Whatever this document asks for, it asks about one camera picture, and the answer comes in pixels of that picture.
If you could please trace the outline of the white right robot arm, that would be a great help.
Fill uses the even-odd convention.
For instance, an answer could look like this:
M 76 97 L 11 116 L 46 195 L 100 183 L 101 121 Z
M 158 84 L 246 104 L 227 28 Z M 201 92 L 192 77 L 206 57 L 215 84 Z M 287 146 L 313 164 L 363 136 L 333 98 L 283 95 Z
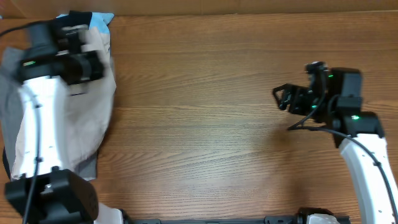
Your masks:
M 280 110 L 302 119 L 288 131 L 319 131 L 333 136 L 348 166 L 363 223 L 397 223 L 397 184 L 387 141 L 376 113 L 362 111 L 362 74 L 358 69 L 305 66 L 307 87 L 286 83 L 272 95 Z

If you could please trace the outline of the beige khaki shorts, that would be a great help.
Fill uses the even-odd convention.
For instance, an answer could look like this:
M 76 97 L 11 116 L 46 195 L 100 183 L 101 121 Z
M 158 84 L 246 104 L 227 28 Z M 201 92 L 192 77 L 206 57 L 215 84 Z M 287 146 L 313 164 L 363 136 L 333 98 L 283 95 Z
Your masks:
M 97 152 L 111 119 L 116 81 L 111 58 L 111 37 L 89 28 L 85 50 L 96 50 L 104 65 L 104 77 L 77 85 L 96 90 L 101 99 L 87 96 L 72 100 L 71 95 L 85 92 L 61 77 L 59 53 L 52 28 L 36 24 L 29 28 L 31 46 L 19 63 L 19 95 L 24 114 L 16 141 L 12 179 L 47 174 L 53 167 L 75 172 L 75 167 Z

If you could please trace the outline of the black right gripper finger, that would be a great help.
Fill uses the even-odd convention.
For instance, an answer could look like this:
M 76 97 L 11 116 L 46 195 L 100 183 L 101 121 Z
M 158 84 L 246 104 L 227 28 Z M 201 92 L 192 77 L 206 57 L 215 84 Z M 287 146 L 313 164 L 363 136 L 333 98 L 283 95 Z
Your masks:
M 277 93 L 279 91 L 289 91 L 289 92 L 291 92 L 291 91 L 295 91 L 297 88 L 298 88 L 297 85 L 286 83 L 286 84 L 283 84 L 281 86 L 275 87 L 272 92 L 273 93 Z
M 279 91 L 277 93 L 272 93 L 272 95 L 280 110 L 286 110 L 288 105 L 291 104 L 292 93 L 289 91 Z

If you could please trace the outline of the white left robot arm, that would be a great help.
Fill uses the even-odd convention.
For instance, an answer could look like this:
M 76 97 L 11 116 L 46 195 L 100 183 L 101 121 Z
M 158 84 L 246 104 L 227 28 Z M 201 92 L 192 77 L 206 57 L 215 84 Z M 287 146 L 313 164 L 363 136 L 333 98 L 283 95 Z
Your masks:
M 10 81 L 22 104 L 5 196 L 24 223 L 127 223 L 98 200 L 91 167 L 112 114 L 112 13 L 72 11 L 24 25 L 30 47 Z

